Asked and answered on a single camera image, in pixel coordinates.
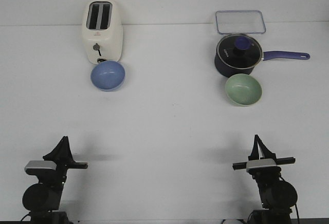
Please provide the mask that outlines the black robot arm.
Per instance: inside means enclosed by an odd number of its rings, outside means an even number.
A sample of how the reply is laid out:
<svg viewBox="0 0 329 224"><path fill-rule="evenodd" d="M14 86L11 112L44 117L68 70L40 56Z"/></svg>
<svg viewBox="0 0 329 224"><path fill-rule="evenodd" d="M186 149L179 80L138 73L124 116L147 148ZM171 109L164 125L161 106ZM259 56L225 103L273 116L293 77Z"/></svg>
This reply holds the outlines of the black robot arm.
<svg viewBox="0 0 329 224"><path fill-rule="evenodd" d="M22 197L30 223L72 223L65 211L59 211L67 171L87 168L88 163L74 160L67 136L62 137L42 160L29 161L24 171L38 179L38 183L27 188Z"/></svg>
<svg viewBox="0 0 329 224"><path fill-rule="evenodd" d="M254 136L251 154L246 162L232 165L234 170L245 170L256 181L262 204L261 210L253 210L247 223L292 223L292 207L297 206L298 194L292 184L283 179L281 165L293 164L294 157L278 158Z"/></svg>

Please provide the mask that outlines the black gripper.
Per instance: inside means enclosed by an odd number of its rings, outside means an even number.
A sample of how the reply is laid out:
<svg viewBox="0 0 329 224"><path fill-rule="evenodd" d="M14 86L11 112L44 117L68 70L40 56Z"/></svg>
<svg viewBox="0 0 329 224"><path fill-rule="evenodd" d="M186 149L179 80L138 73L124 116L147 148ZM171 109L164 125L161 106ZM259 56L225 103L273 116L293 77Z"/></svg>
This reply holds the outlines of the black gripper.
<svg viewBox="0 0 329 224"><path fill-rule="evenodd" d="M259 159L259 148L263 155ZM246 170L248 174L256 175L257 173L274 174L281 172L281 165L295 163L295 157L276 158L276 154L271 152L262 142L258 135L254 136L254 142L251 154L247 162L238 162L232 165L234 170Z"/></svg>
<svg viewBox="0 0 329 224"><path fill-rule="evenodd" d="M87 162L75 162L71 153L69 137L63 136L55 148L45 156L44 160L59 161L67 158L67 162L59 162L56 167L56 178L58 183L65 183L67 179L67 171L69 169L84 170L88 168Z"/></svg>

